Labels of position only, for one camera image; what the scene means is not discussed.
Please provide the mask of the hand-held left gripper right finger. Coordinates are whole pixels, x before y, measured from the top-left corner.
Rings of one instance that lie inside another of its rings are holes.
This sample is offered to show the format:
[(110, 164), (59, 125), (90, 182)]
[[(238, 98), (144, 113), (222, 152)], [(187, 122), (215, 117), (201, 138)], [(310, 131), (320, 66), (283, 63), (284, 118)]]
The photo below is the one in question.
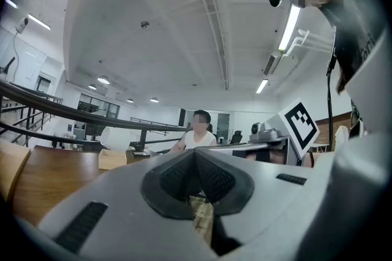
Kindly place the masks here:
[(197, 148), (196, 164), (213, 184), (203, 191), (224, 238), (239, 247), (224, 260), (290, 260), (324, 196), (334, 155), (314, 168), (271, 164)]

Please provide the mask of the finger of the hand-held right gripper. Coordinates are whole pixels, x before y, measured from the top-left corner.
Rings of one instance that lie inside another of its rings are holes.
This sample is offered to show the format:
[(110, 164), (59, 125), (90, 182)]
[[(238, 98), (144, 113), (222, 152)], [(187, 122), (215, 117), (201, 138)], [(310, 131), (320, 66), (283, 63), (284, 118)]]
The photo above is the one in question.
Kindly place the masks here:
[(271, 147), (270, 143), (250, 142), (250, 143), (243, 143), (238, 145), (200, 146), (197, 147), (196, 149), (217, 151), (220, 153), (232, 153), (232, 151), (250, 151), (250, 150), (259, 150), (259, 149), (269, 149), (270, 147)]

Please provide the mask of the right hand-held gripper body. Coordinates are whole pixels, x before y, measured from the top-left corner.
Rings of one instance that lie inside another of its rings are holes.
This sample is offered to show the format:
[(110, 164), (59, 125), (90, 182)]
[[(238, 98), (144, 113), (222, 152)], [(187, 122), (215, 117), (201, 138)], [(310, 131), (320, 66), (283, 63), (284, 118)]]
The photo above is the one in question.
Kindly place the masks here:
[(283, 145), (284, 164), (301, 166), (319, 133), (302, 100), (297, 98), (264, 123), (253, 124), (249, 142)]

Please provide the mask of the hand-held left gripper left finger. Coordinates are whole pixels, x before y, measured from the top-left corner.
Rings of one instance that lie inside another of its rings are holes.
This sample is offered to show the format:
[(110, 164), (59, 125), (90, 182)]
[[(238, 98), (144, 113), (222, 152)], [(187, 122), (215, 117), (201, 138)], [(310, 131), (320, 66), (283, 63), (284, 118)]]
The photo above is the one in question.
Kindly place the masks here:
[(109, 170), (54, 206), (39, 229), (56, 240), (87, 204), (103, 203), (107, 209), (77, 256), (88, 260), (214, 260), (216, 253), (194, 229), (193, 211), (187, 202), (157, 190), (168, 201), (170, 215), (185, 210), (184, 219), (175, 219), (151, 208), (141, 193), (147, 173), (187, 156), (164, 154)]

